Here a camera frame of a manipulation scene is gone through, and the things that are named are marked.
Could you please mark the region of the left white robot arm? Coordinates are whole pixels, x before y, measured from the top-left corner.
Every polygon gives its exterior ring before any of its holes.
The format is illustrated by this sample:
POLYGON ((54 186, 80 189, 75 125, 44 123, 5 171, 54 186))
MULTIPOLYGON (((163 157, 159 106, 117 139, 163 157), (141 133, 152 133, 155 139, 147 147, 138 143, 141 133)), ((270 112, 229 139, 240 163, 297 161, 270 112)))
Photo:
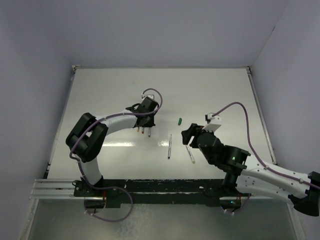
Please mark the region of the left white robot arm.
POLYGON ((119 113, 98 118, 89 112, 84 113, 68 134, 65 143, 70 149, 70 158, 81 168, 82 178, 87 180, 85 190, 91 196, 103 191, 103 175, 99 170, 97 156, 106 136, 132 128, 151 128, 155 125, 154 116, 160 107, 149 96, 119 113))

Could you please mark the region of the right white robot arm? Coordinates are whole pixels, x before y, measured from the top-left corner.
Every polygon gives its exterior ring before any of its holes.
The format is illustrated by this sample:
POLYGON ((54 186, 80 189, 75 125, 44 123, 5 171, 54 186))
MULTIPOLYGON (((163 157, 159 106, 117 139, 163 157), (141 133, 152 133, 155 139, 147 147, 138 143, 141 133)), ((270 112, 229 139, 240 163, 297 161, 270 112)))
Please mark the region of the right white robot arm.
POLYGON ((181 132, 183 145, 199 149, 210 165, 225 172, 222 190, 284 201, 298 212, 320 215, 320 174, 300 173, 259 160, 239 147, 223 144, 210 125, 195 123, 181 132))

